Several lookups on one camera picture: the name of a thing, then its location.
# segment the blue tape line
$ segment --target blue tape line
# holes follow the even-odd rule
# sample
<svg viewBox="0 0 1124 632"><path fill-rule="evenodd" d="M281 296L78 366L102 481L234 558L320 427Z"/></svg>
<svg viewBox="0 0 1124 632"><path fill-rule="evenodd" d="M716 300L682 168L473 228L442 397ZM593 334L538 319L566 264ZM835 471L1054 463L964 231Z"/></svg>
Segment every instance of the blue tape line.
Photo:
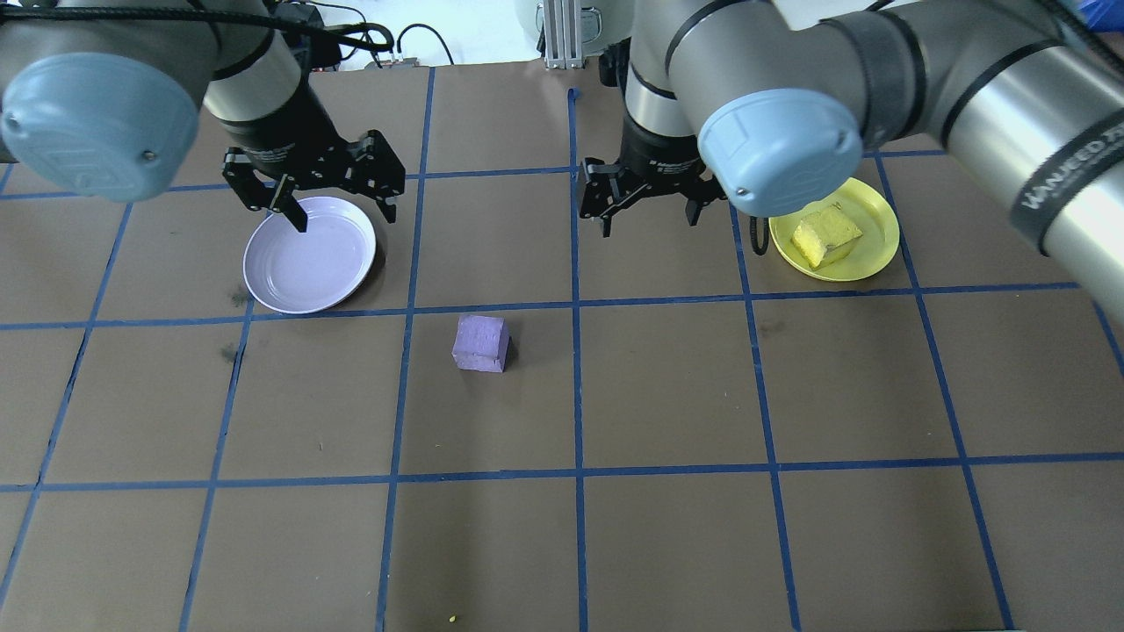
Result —
<svg viewBox="0 0 1124 632"><path fill-rule="evenodd" d="M15 169L16 169L15 164L9 164L3 170L3 175L0 175L0 195L3 195L3 189L4 189L4 187L8 186L8 180L11 178L11 172Z"/></svg>
<svg viewBox="0 0 1124 632"><path fill-rule="evenodd" d="M70 191L45 191L42 193L11 193L0 196L0 200L49 200L55 198L78 198L78 193Z"/></svg>
<svg viewBox="0 0 1124 632"><path fill-rule="evenodd" d="M418 259L422 251L422 220L425 210L426 166L429 162L429 128L433 124L433 88L436 70L429 67L425 96L425 123L422 128L422 159L418 161L417 210L414 217L414 252L410 255L410 285L402 332L402 360L398 378L398 406L395 410L395 442L390 455L390 481L387 488L387 514L382 531L382 556L379 562L379 588L375 599L374 630L382 632L387 622L387 595L390 589L390 552L395 535L395 509L398 504L398 472L402 455L402 433L406 424L406 394L410 369L410 346L414 336L414 306L418 290Z"/></svg>
<svg viewBox="0 0 1124 632"><path fill-rule="evenodd" d="M1108 322L1108 316L1105 315L1105 310L1099 305L1094 303L1093 309L1097 313L1097 320L1100 320L1100 328L1105 331L1108 347L1113 350L1113 356L1116 358L1116 368L1120 369L1121 376L1124 376L1124 353L1121 353L1120 341L1116 340L1116 334L1113 333L1113 325Z"/></svg>
<svg viewBox="0 0 1124 632"><path fill-rule="evenodd" d="M571 173L569 166L543 166L529 169L495 169L490 171L445 171L441 173L426 173L426 179L446 178L491 178L496 175L543 175L547 173Z"/></svg>
<svg viewBox="0 0 1124 632"><path fill-rule="evenodd" d="M874 154L874 164L878 168L878 177L882 183L882 191L886 193L886 201L889 202L890 208L897 214L898 207L894 200L890 179L886 173L886 165L882 163L882 157L877 152ZM1014 630L1014 619L1010 614L1010 605L1007 602L1007 593L1003 587L1003 577L999 575L999 565L995 559L995 551L991 549L991 536L988 532L987 520L984 516L979 491L976 488L976 477L972 475L971 462L968 460L968 450L964 446L964 437L960 432L960 422L957 418L955 406L952 404L952 392L949 389L949 381L945 377L944 363L941 361L941 351L937 349L936 336L933 333L933 323L930 320L928 309L925 307L925 296L921 289L921 283L917 281L917 270L914 268L905 232L901 233L901 258L909 273L909 283L915 291L914 298L917 303L917 312L921 315L922 328L925 331L925 341L928 343L928 352L933 359L933 370L936 373L936 381L941 387L941 398L944 400L944 409L949 416L952 440L957 445L957 454L964 476L964 485L968 488L968 499L971 503L972 514L976 517L976 527L979 531L980 544L984 548L984 558L987 561L988 574L991 576L991 586L995 589L996 602L999 605L999 614L1003 617L1004 628Z"/></svg>
<svg viewBox="0 0 1124 632"><path fill-rule="evenodd" d="M710 295L710 296L668 296L668 297L644 297L644 298L598 298L580 301L582 307L618 307L626 305L679 305L691 303L736 303L744 300L742 295Z"/></svg>
<svg viewBox="0 0 1124 632"><path fill-rule="evenodd" d="M188 623L191 621L191 606L196 601L199 568L202 565L203 548L207 545L207 533L210 531L210 516L215 508L215 491L219 471L223 469L223 454L226 453L226 436L230 430L230 415L234 413L234 400L238 390L238 377L242 374L242 361L246 356L246 344L250 342L250 326L253 324L254 305L255 301L253 298L247 300L246 312L242 316L242 336L238 338L238 351L234 355L234 367L230 369L230 383L226 389L223 421L219 424L218 440L215 442L215 459L211 461L207 498L203 500L203 514L199 521L199 536L196 539L196 551L191 558L191 572L188 575L188 590L183 596L183 610L180 611L180 632L188 632Z"/></svg>
<svg viewBox="0 0 1124 632"><path fill-rule="evenodd" d="M94 328L112 327L193 327L203 325L233 325L242 323L244 316L218 316L216 318L142 318L136 320L98 320Z"/></svg>
<svg viewBox="0 0 1124 632"><path fill-rule="evenodd" d="M43 461L39 463L39 472L35 480L35 486L31 490L31 496L28 498L27 508L24 511L24 520L19 525L19 533L16 536L16 544L12 547L11 557L8 558L8 567L4 569L3 580L0 583L0 610L3 608L4 601L8 598L8 589L11 587L12 574L16 570L16 563L19 561L19 556L24 550L24 542L27 539L27 531L31 524L31 516L35 514L35 507L39 503L39 494L43 489L43 484L47 477L47 470L51 468L51 460L54 458L55 448L58 445L58 435L63 430L63 422L66 419L66 410L70 408L71 396L74 395L74 385L78 382L79 371L82 369L82 360L85 358L85 350L90 345L90 336L93 334L93 323L98 318L98 310L101 309L101 301L106 298L106 289L109 287L109 277L114 272L114 265L117 263L117 253L121 247L121 240L125 237L125 228L128 226L129 217L133 215L133 205L126 205L125 210L121 211L121 220L117 226L117 235L114 237L114 245L109 250L109 259L106 261L106 270L101 274L101 282L98 285L98 294L93 299L93 307L90 308L90 318L85 325L85 332L82 334L82 342L79 344L78 354L74 358L74 364L71 368L70 378L66 380L66 387L63 389L62 401L58 404L58 413L55 415L54 425L51 427L51 439L47 440L47 449L43 454Z"/></svg>
<svg viewBox="0 0 1124 632"><path fill-rule="evenodd" d="M973 466L1016 466L1028 463L1096 463L1124 461L1124 452L1079 452L1073 454L1013 454L1000 457L969 457Z"/></svg>
<svg viewBox="0 0 1124 632"><path fill-rule="evenodd" d="M474 312L515 312L523 309L569 309L569 300L546 300L542 303L496 303L491 305L450 305L443 307L415 307L415 314L461 314Z"/></svg>
<svg viewBox="0 0 1124 632"><path fill-rule="evenodd" d="M835 470L895 470L907 468L948 468L960 467L960 459L878 459L871 461L801 461L778 463L782 472L815 472Z"/></svg>
<svg viewBox="0 0 1124 632"><path fill-rule="evenodd" d="M73 320L66 323L9 323L0 325L0 332L22 332L27 329L83 329L89 323Z"/></svg>
<svg viewBox="0 0 1124 632"><path fill-rule="evenodd" d="M181 191L223 191L229 188L230 186L225 182L221 184L181 184L179 187L169 187L167 192L176 193Z"/></svg>
<svg viewBox="0 0 1124 632"><path fill-rule="evenodd" d="M326 487L336 485L381 485L390 482L389 475L369 476L314 476L300 478L238 478L215 481L219 489L272 487Z"/></svg>
<svg viewBox="0 0 1124 632"><path fill-rule="evenodd" d="M973 294L973 292L1012 292L1012 291L1049 291L1071 290L1080 286L1072 282L1058 283L1008 283L992 286L952 286L943 288L919 288L924 295ZM869 296L910 296L917 290L913 288L883 288L870 290L815 290L752 294L753 300L803 300L809 298L846 298ZM706 296L669 296L584 299L579 301L582 307L617 307L634 305L677 305L698 303L735 303L743 300L741 295L706 295ZM572 300L544 300L532 303L496 303L482 305L442 305L433 307L415 307L414 314L462 314L475 312L517 312L533 309L566 309L572 307ZM377 316L404 316L407 308L387 309L348 309L337 312L317 312L315 314L255 314L253 320L307 320L317 318L361 318ZM242 316L216 316L209 318L144 318L97 320L94 328L100 327L184 327L193 325L228 325L241 323ZM25 329L76 329L87 326L84 320L54 323L6 323L0 324L0 332Z"/></svg>
<svg viewBox="0 0 1124 632"><path fill-rule="evenodd" d="M577 471L572 469L549 469L549 470L492 470L477 472L441 472L441 473L414 473L398 475L398 482L408 484L430 484L430 482L456 482L469 480L523 480L535 478L573 478Z"/></svg>
<svg viewBox="0 0 1124 632"><path fill-rule="evenodd" d="M1073 282L1059 283L1003 283L990 286L946 286L937 288L922 288L918 290L923 295L942 294L978 294L978 292L1033 292L1042 290L1076 290L1081 286Z"/></svg>
<svg viewBox="0 0 1124 632"><path fill-rule="evenodd" d="M573 338L573 464L574 525L578 553L578 630L589 630L589 574L586 565L586 439L581 391L581 258L578 249L578 108L581 90L566 90L566 121L570 136L570 298Z"/></svg>
<svg viewBox="0 0 1124 632"><path fill-rule="evenodd" d="M803 300L807 298L846 298L862 296L910 296L912 289L888 288L871 290L815 290L795 292L762 292L753 294L753 300Z"/></svg>
<svg viewBox="0 0 1124 632"><path fill-rule="evenodd" d="M949 155L943 150L906 150L901 152L882 152L873 151L863 154L864 157L874 157L880 155L882 157L918 157L918 156L944 156Z"/></svg>
<svg viewBox="0 0 1124 632"><path fill-rule="evenodd" d="M700 466L625 466L615 468L586 468L586 477L628 477L628 476L694 476L714 473L754 473L768 472L769 463L715 463Z"/></svg>
<svg viewBox="0 0 1124 632"><path fill-rule="evenodd" d="M737 210L729 207L729 223L734 231L734 250L737 254L737 272L742 278L742 294L745 300L745 320L750 333L750 350L753 353L753 377L758 386L758 403L761 407L761 430L765 440L765 454L769 459L769 484L772 488L773 513L777 517L777 539L780 544L780 561L785 572L785 588L788 592L788 614L792 621L792 630L800 632L800 606L796 596L796 576L792 572L792 554L788 542L788 522L785 517L785 499L780 488L780 469L777 463L777 449L772 436L772 422L769 417L769 396L765 391L765 376L761 365L761 346L758 340L756 317L753 313L753 292L750 288L750 277L745 271L745 250L742 245L742 228L737 222Z"/></svg>
<svg viewBox="0 0 1124 632"><path fill-rule="evenodd" d="M43 491L135 491L138 489L207 489L207 480L137 480L96 482L45 482Z"/></svg>
<svg viewBox="0 0 1124 632"><path fill-rule="evenodd" d="M968 457L972 466L1019 466L1051 463L1097 463L1124 461L1124 452L1075 452L1049 454L997 454L991 457ZM583 478L644 477L644 476L694 476L724 473L761 473L773 468L781 472L837 471L837 470L894 470L910 468L959 468L958 457L926 459L876 459L859 461L794 461L769 463L701 463L692 466L616 466L582 468ZM438 472L399 475L399 485L428 485L455 481L565 479L578 476L574 468L544 470L487 470L470 472ZM274 487L319 487L346 485L381 485L390 482L390 475L296 477L296 478L248 478L210 480L140 480L140 481L96 481L96 482L45 482L43 493L52 491L128 491L137 489L207 489L227 488L274 488ZM33 491L35 486L0 485L0 494Z"/></svg>
<svg viewBox="0 0 1124 632"><path fill-rule="evenodd" d="M315 320L320 318L362 318L368 316L405 316L407 309L346 309L338 312L317 312L315 314L255 314L259 320Z"/></svg>

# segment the metal frame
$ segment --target metal frame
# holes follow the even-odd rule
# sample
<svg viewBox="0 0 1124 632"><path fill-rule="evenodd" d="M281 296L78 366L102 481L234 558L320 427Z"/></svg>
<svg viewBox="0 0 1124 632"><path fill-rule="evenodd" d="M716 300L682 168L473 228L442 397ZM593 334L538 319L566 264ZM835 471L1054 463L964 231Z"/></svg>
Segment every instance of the metal frame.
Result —
<svg viewBox="0 0 1124 632"><path fill-rule="evenodd" d="M543 56L547 69L580 69L586 65L582 52L581 2L545 0L543 7Z"/></svg>

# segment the white plate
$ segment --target white plate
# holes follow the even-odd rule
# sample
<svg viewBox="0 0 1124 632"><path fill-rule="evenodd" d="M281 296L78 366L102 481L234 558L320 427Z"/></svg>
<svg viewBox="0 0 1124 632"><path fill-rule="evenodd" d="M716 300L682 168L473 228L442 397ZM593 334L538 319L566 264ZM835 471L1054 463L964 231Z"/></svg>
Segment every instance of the white plate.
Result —
<svg viewBox="0 0 1124 632"><path fill-rule="evenodd" d="M300 200L308 232L282 215L266 217L246 244L242 276L259 303L282 314L310 314L347 298L374 262L374 227L338 198Z"/></svg>

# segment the purple foam block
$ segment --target purple foam block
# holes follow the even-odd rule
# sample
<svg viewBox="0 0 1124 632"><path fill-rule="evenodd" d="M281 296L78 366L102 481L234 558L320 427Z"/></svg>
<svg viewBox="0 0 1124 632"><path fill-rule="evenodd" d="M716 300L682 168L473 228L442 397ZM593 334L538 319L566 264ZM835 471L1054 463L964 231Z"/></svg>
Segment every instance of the purple foam block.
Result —
<svg viewBox="0 0 1124 632"><path fill-rule="evenodd" d="M511 334L502 318L462 314L456 324L453 360L461 369L502 373Z"/></svg>

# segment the light blue joint cap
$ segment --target light blue joint cap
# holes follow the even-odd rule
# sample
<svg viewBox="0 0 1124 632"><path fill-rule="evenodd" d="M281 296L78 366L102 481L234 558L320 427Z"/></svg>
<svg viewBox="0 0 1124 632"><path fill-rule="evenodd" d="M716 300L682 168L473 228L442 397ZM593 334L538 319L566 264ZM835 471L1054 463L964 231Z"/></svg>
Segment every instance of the light blue joint cap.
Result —
<svg viewBox="0 0 1124 632"><path fill-rule="evenodd" d="M710 115L698 138L729 201L756 217L788 215L826 198L862 160L851 111L798 88L734 99Z"/></svg>
<svg viewBox="0 0 1124 632"><path fill-rule="evenodd" d="M67 191L119 202L167 190L198 127L175 80L105 53L27 66L8 84L0 118L16 160Z"/></svg>

